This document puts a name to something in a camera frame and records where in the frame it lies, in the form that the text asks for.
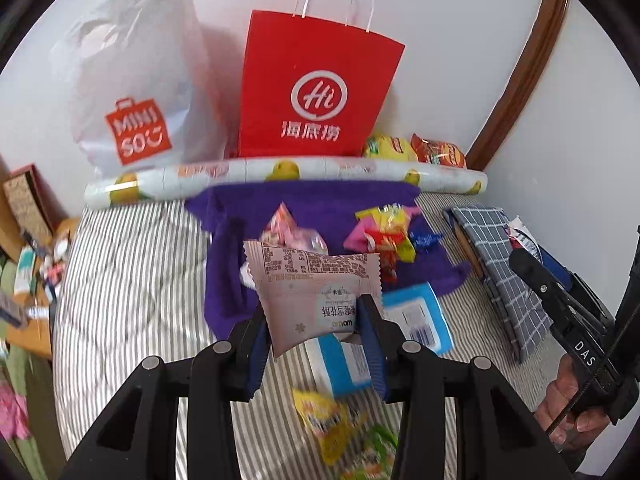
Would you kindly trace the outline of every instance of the orange snack bag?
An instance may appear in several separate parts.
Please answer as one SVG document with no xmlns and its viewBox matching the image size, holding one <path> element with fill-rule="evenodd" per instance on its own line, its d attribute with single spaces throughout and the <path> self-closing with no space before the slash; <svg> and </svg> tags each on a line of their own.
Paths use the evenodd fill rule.
<svg viewBox="0 0 640 480">
<path fill-rule="evenodd" d="M 413 134 L 411 136 L 411 147 L 420 162 L 466 168 L 465 155 L 460 151 L 459 147 L 451 142 L 421 139 L 416 134 Z"/>
</svg>

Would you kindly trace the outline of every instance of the purple towel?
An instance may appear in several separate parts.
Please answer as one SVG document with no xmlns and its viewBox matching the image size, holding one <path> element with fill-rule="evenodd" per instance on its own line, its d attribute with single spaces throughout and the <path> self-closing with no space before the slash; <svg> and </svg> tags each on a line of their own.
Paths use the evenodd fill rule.
<svg viewBox="0 0 640 480">
<path fill-rule="evenodd" d="M 185 207 L 212 233 L 207 255 L 204 317 L 217 338 L 228 337 L 238 321 L 251 317 L 257 294 L 240 283 L 244 263 L 242 242 L 256 239 L 281 202 L 298 226 L 316 229 L 326 241 L 329 254 L 349 254 L 342 247 L 356 225 L 354 213 L 390 203 L 415 205 L 420 193 L 405 182 L 275 181 L 225 184 L 210 187 L 186 201 Z M 422 216 L 411 224 L 432 232 Z M 418 253 L 415 262 L 398 262 L 398 284 L 403 288 L 430 282 L 437 296 L 455 290 L 468 274 L 468 263 L 453 267 L 441 245 Z"/>
</svg>

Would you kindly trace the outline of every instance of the blue and white package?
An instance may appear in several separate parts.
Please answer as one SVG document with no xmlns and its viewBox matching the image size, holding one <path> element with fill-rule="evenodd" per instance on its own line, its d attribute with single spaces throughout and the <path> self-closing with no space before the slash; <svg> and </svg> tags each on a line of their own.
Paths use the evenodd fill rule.
<svg viewBox="0 0 640 480">
<path fill-rule="evenodd" d="M 414 339 L 442 355 L 453 348 L 451 332 L 429 283 L 382 294 L 383 317 Z M 305 342 L 318 391 L 341 397 L 371 386 L 369 367 L 359 344 L 342 343 L 333 334 Z"/>
</svg>

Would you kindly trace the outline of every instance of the mattress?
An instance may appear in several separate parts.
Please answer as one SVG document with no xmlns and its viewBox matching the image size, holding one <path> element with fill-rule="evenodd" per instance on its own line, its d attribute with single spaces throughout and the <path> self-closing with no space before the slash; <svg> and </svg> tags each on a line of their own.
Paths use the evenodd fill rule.
<svg viewBox="0 0 640 480">
<path fill-rule="evenodd" d="M 445 234 L 452 262 L 462 261 L 462 248 L 442 209 L 475 200 L 423 193 L 417 203 L 434 231 Z M 82 213 L 53 339 L 56 411 L 67 456 L 143 358 L 184 359 L 216 340 L 202 315 L 208 244 L 209 235 L 180 201 Z M 442 297 L 441 304 L 456 345 L 447 357 L 468 362 L 486 355 L 533 409 L 555 377 L 559 353 L 551 338 L 518 365 L 475 275 Z M 316 389 L 304 345 L 277 360 L 270 356 L 255 397 L 248 404 L 233 404 L 243 478 L 333 479 L 358 452 L 361 442 L 354 439 L 337 465 L 325 466 L 315 438 L 295 412 L 293 387 Z M 383 404 L 371 389 L 347 400 L 367 412 L 367 426 L 383 424 L 398 432 L 400 404 Z M 176 440 L 178 480 L 187 478 L 186 415 L 183 399 Z M 446 478 L 455 478 L 455 432 L 453 404 L 447 401 Z"/>
</svg>

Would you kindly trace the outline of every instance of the wooden nightstand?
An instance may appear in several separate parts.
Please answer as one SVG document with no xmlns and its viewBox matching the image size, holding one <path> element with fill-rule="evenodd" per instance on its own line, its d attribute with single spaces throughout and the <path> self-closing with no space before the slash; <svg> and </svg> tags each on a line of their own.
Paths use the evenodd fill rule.
<svg viewBox="0 0 640 480">
<path fill-rule="evenodd" d="M 60 222 L 56 230 L 56 234 L 69 229 L 70 237 L 73 240 L 76 229 L 78 228 L 79 218 L 68 218 Z M 34 272 L 38 272 L 40 268 L 40 259 L 36 260 L 34 266 Z M 49 301 L 42 289 L 41 285 L 36 288 L 36 299 L 38 305 L 48 305 Z M 30 298 L 27 294 L 19 294 L 14 296 L 14 301 L 20 305 L 30 306 L 33 304 L 33 298 Z M 36 355 L 52 359 L 51 353 L 51 338 L 49 336 L 49 321 L 43 319 L 30 319 L 27 328 L 23 330 L 17 330 L 12 326 L 6 328 L 6 341 L 11 345 L 16 345 L 28 350 Z"/>
</svg>

